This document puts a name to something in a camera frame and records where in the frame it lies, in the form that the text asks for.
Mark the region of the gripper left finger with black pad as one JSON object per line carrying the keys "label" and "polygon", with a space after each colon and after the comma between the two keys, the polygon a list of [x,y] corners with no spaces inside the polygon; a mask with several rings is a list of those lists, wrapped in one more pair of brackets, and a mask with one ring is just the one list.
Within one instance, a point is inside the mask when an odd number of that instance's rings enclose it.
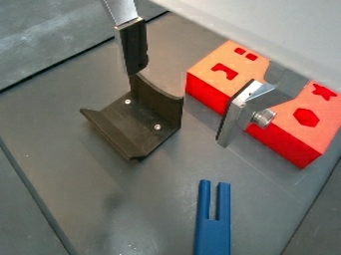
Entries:
{"label": "gripper left finger with black pad", "polygon": [[127,74],[137,74],[149,64],[148,24],[134,0],[101,0],[114,22]]}

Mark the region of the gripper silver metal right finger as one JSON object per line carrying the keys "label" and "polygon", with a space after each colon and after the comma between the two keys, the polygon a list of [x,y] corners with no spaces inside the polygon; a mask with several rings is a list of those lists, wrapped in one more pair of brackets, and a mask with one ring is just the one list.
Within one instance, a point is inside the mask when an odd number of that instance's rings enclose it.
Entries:
{"label": "gripper silver metal right finger", "polygon": [[309,81],[276,62],[269,64],[264,80],[261,83],[252,79],[230,99],[216,135],[222,147],[232,144],[250,124],[269,126],[276,117],[271,108],[293,100]]}

